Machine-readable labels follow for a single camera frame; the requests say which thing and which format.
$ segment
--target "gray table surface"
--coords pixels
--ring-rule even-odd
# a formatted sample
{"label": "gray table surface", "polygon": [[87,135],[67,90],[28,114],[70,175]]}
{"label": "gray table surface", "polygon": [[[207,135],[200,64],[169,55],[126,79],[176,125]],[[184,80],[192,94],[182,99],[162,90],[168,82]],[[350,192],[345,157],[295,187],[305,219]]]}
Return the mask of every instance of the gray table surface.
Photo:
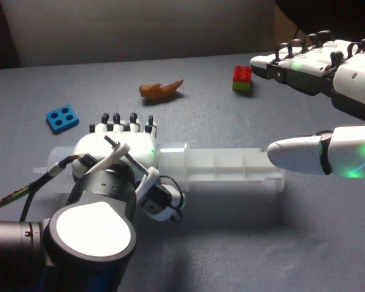
{"label": "gray table surface", "polygon": [[[192,148],[262,147],[287,136],[362,123],[322,94],[253,76],[231,90],[253,54],[0,70],[0,198],[36,178],[56,146],[75,145],[102,113],[159,123],[158,141]],[[179,98],[146,105],[142,83],[184,78]],[[54,136],[45,114],[70,103],[80,118]],[[66,195],[41,190],[28,219],[50,217]],[[24,200],[0,210],[18,220]],[[134,225],[137,249],[120,291],[365,291],[365,179],[287,173],[279,196],[196,190],[181,224]]]}

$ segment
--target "red lego brick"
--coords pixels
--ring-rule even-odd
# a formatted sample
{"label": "red lego brick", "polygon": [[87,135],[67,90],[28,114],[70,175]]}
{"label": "red lego brick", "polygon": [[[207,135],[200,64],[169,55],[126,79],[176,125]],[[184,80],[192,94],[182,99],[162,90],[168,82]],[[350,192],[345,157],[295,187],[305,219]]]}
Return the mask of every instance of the red lego brick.
{"label": "red lego brick", "polygon": [[251,68],[249,66],[235,66],[232,81],[251,83]]}

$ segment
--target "background wall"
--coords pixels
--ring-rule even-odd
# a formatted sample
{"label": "background wall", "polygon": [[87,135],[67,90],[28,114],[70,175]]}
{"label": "background wall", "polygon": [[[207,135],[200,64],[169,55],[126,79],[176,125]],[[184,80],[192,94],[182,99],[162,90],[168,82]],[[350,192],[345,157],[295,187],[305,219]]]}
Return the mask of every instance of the background wall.
{"label": "background wall", "polygon": [[1,0],[23,66],[272,51],[272,0]]}

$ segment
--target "blue toy block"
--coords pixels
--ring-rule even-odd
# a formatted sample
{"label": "blue toy block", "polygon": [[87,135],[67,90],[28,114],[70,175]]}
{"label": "blue toy block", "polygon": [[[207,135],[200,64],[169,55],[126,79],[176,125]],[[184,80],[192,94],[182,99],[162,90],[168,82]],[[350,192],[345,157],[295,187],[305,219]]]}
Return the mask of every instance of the blue toy block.
{"label": "blue toy block", "polygon": [[54,134],[60,134],[76,126],[80,121],[70,105],[49,112],[46,114],[46,119]]}

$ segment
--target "toy block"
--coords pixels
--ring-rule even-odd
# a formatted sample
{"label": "toy block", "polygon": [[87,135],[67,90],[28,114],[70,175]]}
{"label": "toy block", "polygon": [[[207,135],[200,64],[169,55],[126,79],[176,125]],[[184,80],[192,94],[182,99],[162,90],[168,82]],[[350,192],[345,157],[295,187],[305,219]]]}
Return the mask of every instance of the toy block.
{"label": "toy block", "polygon": [[249,66],[235,66],[233,82],[251,82],[251,68]]}
{"label": "toy block", "polygon": [[232,82],[233,90],[250,91],[250,83],[248,82]]}
{"label": "toy block", "polygon": [[54,134],[60,134],[76,126],[79,122],[77,115],[70,105],[62,106],[47,113],[46,119]]}

